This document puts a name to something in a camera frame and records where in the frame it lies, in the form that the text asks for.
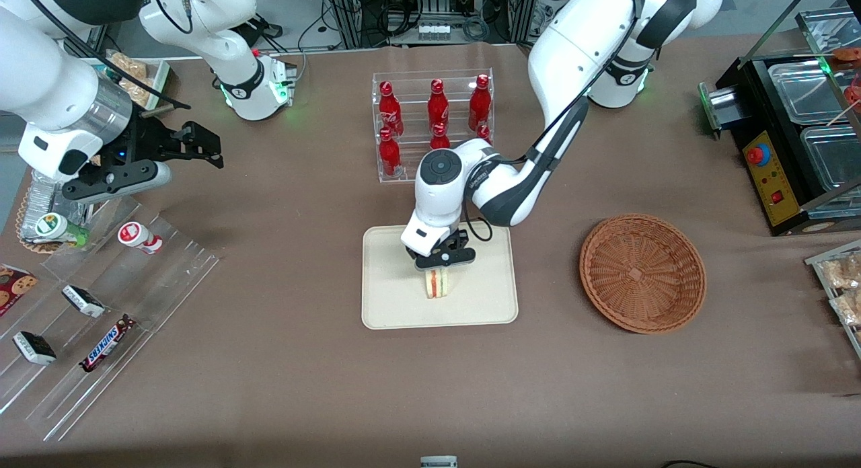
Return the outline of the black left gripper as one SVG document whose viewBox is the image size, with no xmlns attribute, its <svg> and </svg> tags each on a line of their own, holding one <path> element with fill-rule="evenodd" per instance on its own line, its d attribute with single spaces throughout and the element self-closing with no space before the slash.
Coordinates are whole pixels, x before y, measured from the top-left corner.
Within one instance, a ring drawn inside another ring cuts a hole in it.
<svg viewBox="0 0 861 468">
<path fill-rule="evenodd" d="M 451 235 L 447 236 L 443 240 L 440 240 L 438 244 L 433 248 L 433 254 L 442 254 L 442 253 L 452 253 L 452 251 L 460 251 L 467 247 L 468 241 L 470 241 L 470 234 L 465 229 L 456 229 L 451 233 Z M 447 266 L 447 272 L 452 273 L 458 269 L 458 264 L 452 264 Z M 424 267 L 422 269 L 424 272 L 425 278 L 430 278 L 433 275 L 433 269 L 431 267 Z"/>
</svg>

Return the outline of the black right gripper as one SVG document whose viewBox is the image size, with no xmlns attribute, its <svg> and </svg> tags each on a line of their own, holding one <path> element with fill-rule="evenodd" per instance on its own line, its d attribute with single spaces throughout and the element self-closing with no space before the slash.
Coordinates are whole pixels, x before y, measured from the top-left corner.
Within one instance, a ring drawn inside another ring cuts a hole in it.
<svg viewBox="0 0 861 468">
<path fill-rule="evenodd" d="M 126 131 L 126 164 L 136 161 L 206 161 L 218 169 L 224 168 L 224 158 L 219 154 L 219 135 L 197 122 L 185 122 L 176 131 L 175 138 L 174 130 L 167 128 L 160 119 L 134 115 Z M 181 143 L 185 150 L 195 153 L 180 153 Z"/>
</svg>

